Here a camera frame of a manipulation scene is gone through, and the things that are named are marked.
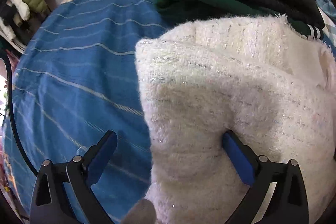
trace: bed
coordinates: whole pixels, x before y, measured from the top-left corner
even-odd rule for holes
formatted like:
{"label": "bed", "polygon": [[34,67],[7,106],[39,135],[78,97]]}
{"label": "bed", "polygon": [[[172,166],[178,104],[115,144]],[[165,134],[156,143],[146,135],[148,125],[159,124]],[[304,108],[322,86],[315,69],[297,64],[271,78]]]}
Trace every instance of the bed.
{"label": "bed", "polygon": [[[92,187],[114,222],[150,183],[150,140],[137,92],[134,46],[173,27],[153,2],[64,0],[34,35],[14,73],[17,128],[37,170],[45,159],[67,162],[83,155],[107,130],[117,133],[117,149]],[[35,176],[21,157],[8,118],[3,131],[6,172],[29,212]],[[78,220],[86,223],[71,189],[66,190]]]}

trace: pink garment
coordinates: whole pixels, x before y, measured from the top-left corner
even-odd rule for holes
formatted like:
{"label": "pink garment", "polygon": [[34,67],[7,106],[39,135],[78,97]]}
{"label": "pink garment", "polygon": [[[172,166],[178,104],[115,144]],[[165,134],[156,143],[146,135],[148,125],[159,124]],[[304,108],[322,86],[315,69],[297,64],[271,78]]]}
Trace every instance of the pink garment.
{"label": "pink garment", "polygon": [[19,58],[16,57],[15,54],[10,52],[9,50],[5,50],[8,56],[8,59],[10,61],[10,66],[12,67],[12,75],[14,74],[14,71],[16,69],[17,64],[19,63]]}

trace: green sweater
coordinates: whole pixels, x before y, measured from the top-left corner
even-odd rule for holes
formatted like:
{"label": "green sweater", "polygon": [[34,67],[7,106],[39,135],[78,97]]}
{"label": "green sweater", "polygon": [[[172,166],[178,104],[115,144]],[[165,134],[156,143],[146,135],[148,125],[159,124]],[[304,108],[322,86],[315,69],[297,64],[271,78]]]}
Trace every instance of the green sweater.
{"label": "green sweater", "polygon": [[[176,24],[227,16],[279,15],[270,9],[247,5],[238,0],[155,0],[155,5],[166,20]],[[302,35],[310,35],[307,24],[290,18],[288,22]]]}

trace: blue gripper pad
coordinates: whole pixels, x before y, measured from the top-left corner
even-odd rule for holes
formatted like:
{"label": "blue gripper pad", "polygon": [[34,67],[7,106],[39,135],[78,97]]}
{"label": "blue gripper pad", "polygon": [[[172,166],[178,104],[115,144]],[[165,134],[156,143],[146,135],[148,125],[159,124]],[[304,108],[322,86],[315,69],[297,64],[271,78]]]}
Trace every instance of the blue gripper pad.
{"label": "blue gripper pad", "polygon": [[117,147],[118,138],[113,131],[108,131],[109,136],[105,140],[104,144],[100,148],[98,154],[93,158],[88,167],[88,177],[86,184],[90,187],[92,184],[96,184],[103,173],[107,163],[111,159],[114,150]]}
{"label": "blue gripper pad", "polygon": [[252,186],[254,178],[254,169],[251,163],[242,152],[244,145],[239,138],[232,132],[228,131],[223,134],[223,148],[229,156],[243,183]]}

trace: metal screw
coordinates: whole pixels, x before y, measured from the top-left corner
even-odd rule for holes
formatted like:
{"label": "metal screw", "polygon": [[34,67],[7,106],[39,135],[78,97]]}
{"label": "metal screw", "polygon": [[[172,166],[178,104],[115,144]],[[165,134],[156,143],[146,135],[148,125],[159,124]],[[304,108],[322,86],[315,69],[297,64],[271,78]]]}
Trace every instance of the metal screw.
{"label": "metal screw", "polygon": [[81,160],[82,160],[82,156],[74,156],[72,159],[73,162],[79,162]]}
{"label": "metal screw", "polygon": [[50,160],[44,160],[42,165],[43,166],[48,166],[50,164]]}
{"label": "metal screw", "polygon": [[267,162],[267,161],[268,161],[268,158],[267,158],[266,156],[264,156],[264,155],[261,155],[261,156],[259,156],[259,160],[260,160],[261,162]]}
{"label": "metal screw", "polygon": [[293,159],[293,160],[291,160],[291,164],[294,165],[294,166],[297,166],[297,165],[298,165],[298,162],[297,162],[297,160],[294,160],[294,159]]}

